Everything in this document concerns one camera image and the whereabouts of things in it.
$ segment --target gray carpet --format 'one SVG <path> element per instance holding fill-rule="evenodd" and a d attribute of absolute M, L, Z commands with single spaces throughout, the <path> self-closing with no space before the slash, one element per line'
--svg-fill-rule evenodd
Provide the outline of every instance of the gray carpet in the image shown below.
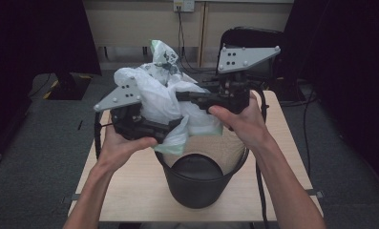
<path fill-rule="evenodd" d="M 55 77 L 32 97 L 29 114 L 0 163 L 0 228 L 61 228 L 93 141 L 93 105 L 114 87 L 114 71 L 95 77 L 81 101 L 42 99 Z M 33 90 L 47 79 L 38 75 Z M 308 86 L 303 86 L 309 93 Z M 283 108 L 306 165 L 305 106 Z M 328 228 L 379 228 L 379 181 L 343 141 L 336 120 L 320 102 L 307 110 L 311 181 L 320 198 Z M 117 228 L 117 223 L 100 223 Z"/>

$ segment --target table top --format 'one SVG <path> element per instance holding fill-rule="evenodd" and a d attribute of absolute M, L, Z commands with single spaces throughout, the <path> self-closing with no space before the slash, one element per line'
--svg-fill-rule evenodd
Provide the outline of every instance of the table top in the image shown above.
<path fill-rule="evenodd" d="M 278 99 L 273 92 L 265 91 L 264 94 L 266 104 L 269 105 L 266 126 L 283 151 L 296 178 L 306 190 L 311 190 L 311 182 Z M 107 122 L 108 116 L 108 112 L 102 116 L 102 124 Z M 93 144 L 75 191 L 77 194 L 81 192 L 95 162 Z M 266 185 L 264 189 L 267 219 L 276 220 Z M 311 198 L 322 212 L 318 199 L 315 196 Z M 171 195 L 162 166 L 154 151 L 148 148 L 136 152 L 114 174 L 103 203 L 100 221 L 263 221 L 255 174 L 255 157 L 249 154 L 247 161 L 231 178 L 215 203 L 202 209 L 190 209 L 180 205 Z"/>

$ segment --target wall socket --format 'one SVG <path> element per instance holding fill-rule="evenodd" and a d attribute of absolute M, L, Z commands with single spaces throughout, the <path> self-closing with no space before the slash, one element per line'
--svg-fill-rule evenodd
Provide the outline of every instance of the wall socket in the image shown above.
<path fill-rule="evenodd" d="M 195 0 L 174 0 L 174 11 L 178 11 L 180 7 L 181 12 L 195 11 Z"/>

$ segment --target hand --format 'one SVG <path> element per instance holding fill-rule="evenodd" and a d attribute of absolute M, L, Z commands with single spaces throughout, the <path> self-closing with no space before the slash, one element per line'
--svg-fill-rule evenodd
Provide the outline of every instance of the hand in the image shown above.
<path fill-rule="evenodd" d="M 247 148 L 262 142 L 267 135 L 257 97 L 250 93 L 249 106 L 240 114 L 233 114 L 220 106 L 212 106 L 209 113 L 217 117 L 225 127 L 232 128 Z"/>
<path fill-rule="evenodd" d="M 127 162 L 134 152 L 157 144 L 152 137 L 143 137 L 133 141 L 126 140 L 122 135 L 116 133 L 113 125 L 109 125 L 106 127 L 105 140 L 97 164 L 105 166 L 110 172 L 115 172 Z"/>

